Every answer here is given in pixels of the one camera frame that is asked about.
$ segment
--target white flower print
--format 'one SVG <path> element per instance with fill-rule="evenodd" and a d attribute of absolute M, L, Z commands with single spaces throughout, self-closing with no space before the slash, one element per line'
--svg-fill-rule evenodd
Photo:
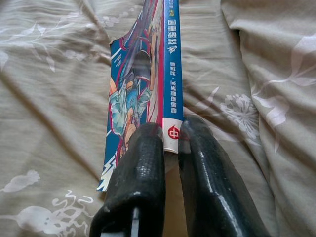
<path fill-rule="evenodd" d="M 255 139 L 259 135 L 258 112 L 248 96 L 227 95 L 221 111 L 248 137 Z"/>

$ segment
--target beige fabric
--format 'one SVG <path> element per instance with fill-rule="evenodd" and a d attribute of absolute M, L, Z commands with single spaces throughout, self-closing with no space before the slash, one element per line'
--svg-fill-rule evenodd
<path fill-rule="evenodd" d="M 109 42 L 142 3 L 0 3 L 1 236 L 87 236 L 104 200 Z M 273 236 L 316 235 L 315 7 L 226 0 L 224 18 L 219 0 L 180 4 L 185 114 L 209 124 Z M 267 83 L 291 73 L 308 79 Z M 166 182 L 164 236 L 185 237 L 177 167 Z"/>

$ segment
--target manga book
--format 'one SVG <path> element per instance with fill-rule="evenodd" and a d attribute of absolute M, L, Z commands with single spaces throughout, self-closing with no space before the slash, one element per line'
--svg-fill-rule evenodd
<path fill-rule="evenodd" d="M 163 129 L 164 150 L 178 153 L 183 121 L 180 17 L 178 0 L 145 0 L 130 31 L 111 43 L 109 113 L 103 172 L 111 174 L 143 123 Z"/>

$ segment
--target red circular logo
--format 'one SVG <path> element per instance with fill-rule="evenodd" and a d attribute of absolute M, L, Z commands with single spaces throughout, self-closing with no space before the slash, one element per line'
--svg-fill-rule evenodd
<path fill-rule="evenodd" d="M 174 139 L 174 140 L 179 139 L 179 130 L 175 127 L 175 125 L 169 128 L 168 135 L 171 139 Z"/>

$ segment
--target comic book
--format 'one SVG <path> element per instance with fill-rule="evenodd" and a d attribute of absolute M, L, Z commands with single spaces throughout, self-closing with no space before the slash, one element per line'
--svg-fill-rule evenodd
<path fill-rule="evenodd" d="M 143 123 L 162 127 L 164 150 L 178 153 L 183 121 L 178 0 L 145 0 L 130 31 L 111 43 L 111 79 L 105 161 L 97 190 Z"/>

